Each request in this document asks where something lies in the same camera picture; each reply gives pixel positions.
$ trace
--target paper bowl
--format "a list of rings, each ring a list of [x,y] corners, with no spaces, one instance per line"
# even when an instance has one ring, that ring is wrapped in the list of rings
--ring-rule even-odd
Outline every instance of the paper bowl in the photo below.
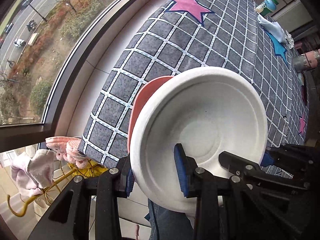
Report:
[[[249,82],[220,67],[187,70],[163,84],[147,101],[134,126],[131,167],[143,193],[177,212],[194,212],[196,199],[180,190],[173,148],[212,174],[229,178],[223,151],[260,163],[267,142],[267,117]]]

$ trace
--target person's leg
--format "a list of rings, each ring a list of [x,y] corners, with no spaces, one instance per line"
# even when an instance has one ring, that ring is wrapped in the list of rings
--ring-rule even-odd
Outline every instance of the person's leg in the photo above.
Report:
[[[185,213],[165,209],[150,199],[148,206],[151,225],[149,240],[192,240],[193,229]]]

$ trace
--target plastic bottle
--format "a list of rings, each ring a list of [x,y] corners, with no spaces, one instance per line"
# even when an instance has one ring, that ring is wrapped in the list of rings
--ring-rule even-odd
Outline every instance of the plastic bottle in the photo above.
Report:
[[[264,0],[255,11],[265,17],[268,13],[274,12],[278,4],[277,0]]]

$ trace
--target tablecloth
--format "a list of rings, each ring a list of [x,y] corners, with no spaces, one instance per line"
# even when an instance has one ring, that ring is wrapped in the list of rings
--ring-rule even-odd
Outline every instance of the tablecloth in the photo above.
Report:
[[[301,98],[285,45],[278,56],[257,23],[252,0],[168,0],[144,23],[108,76],[85,127],[79,151],[107,167],[127,153],[132,104],[153,78],[202,66],[230,69],[252,84],[265,106],[267,147],[303,144],[308,104]],[[273,173],[289,176],[282,170]]]

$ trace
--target scooter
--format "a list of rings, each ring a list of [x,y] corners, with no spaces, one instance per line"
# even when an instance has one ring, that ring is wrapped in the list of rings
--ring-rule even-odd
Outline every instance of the scooter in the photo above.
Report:
[[[19,38],[16,38],[13,42],[13,44],[16,46],[16,47],[24,47],[26,45],[26,42],[22,39],[19,39]]]
[[[26,26],[28,28],[28,31],[31,32],[36,29],[37,23],[34,20],[30,20],[30,22],[28,22]]]

